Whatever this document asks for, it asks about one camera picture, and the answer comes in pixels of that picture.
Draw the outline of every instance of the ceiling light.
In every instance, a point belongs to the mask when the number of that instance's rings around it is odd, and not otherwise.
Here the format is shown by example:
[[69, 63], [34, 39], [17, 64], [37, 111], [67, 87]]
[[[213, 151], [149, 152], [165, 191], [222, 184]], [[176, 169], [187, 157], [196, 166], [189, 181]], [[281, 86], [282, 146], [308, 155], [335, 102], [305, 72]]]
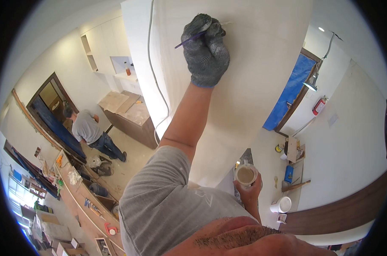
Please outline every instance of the ceiling light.
[[313, 91], [317, 91], [317, 87], [316, 87], [316, 81], [317, 81], [317, 78], [319, 76], [319, 73], [314, 73], [308, 81], [304, 82], [303, 84], [305, 86], [307, 86], [310, 90], [313, 90]]

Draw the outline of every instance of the purple pencil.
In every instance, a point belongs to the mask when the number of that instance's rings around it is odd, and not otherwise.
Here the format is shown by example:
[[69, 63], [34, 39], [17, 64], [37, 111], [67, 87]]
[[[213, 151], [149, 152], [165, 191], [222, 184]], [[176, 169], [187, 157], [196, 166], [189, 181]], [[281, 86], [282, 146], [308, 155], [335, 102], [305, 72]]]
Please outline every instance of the purple pencil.
[[181, 45], [186, 44], [186, 42], [188, 42], [188, 41], [191, 41], [191, 40], [193, 40], [193, 39], [196, 39], [196, 38], [200, 37], [201, 35], [203, 35], [203, 34], [205, 34], [205, 33], [206, 33], [206, 31], [202, 31], [202, 32], [200, 32], [200, 33], [197, 33], [195, 36], [193, 36], [193, 37], [191, 37], [191, 38], [188, 38], [188, 39], [186, 39], [185, 41], [183, 41], [182, 43], [180, 43], [180, 44], [178, 44], [177, 46], [175, 46], [175, 49], [178, 48], [178, 47], [180, 47]]

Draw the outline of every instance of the work glove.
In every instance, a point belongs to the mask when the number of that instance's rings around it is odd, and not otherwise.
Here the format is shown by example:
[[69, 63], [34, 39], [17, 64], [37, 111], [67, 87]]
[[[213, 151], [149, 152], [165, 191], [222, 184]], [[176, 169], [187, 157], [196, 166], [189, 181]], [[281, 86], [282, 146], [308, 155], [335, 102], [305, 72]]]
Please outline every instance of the work glove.
[[223, 44], [226, 35], [221, 24], [207, 14], [198, 14], [187, 24], [181, 42], [206, 31], [199, 38], [183, 44], [184, 56], [191, 72], [191, 82], [199, 87], [214, 87], [229, 66], [229, 52]]

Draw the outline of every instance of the jeans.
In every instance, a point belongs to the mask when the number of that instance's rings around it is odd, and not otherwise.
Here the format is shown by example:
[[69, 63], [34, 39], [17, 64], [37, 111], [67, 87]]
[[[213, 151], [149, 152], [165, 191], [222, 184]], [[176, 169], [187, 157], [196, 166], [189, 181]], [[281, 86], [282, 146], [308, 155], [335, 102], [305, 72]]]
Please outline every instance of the jeans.
[[98, 140], [88, 146], [98, 149], [101, 153], [104, 153], [111, 158], [118, 158], [123, 162], [125, 161], [125, 156], [105, 132], [103, 132], [103, 135], [101, 135]]

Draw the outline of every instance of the gray t-shirt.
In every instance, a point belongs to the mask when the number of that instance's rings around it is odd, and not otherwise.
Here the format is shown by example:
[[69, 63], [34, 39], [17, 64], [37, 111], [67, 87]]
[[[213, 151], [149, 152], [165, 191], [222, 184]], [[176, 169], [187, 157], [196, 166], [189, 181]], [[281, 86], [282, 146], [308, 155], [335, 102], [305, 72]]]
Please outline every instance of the gray t-shirt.
[[188, 189], [190, 168], [184, 152], [162, 146], [130, 180], [119, 201], [127, 256], [162, 255], [215, 219], [252, 217], [231, 194]]
[[84, 139], [87, 145], [95, 142], [103, 134], [103, 131], [94, 120], [94, 114], [85, 109], [77, 114], [76, 120], [73, 122], [71, 131], [73, 136], [78, 140]]

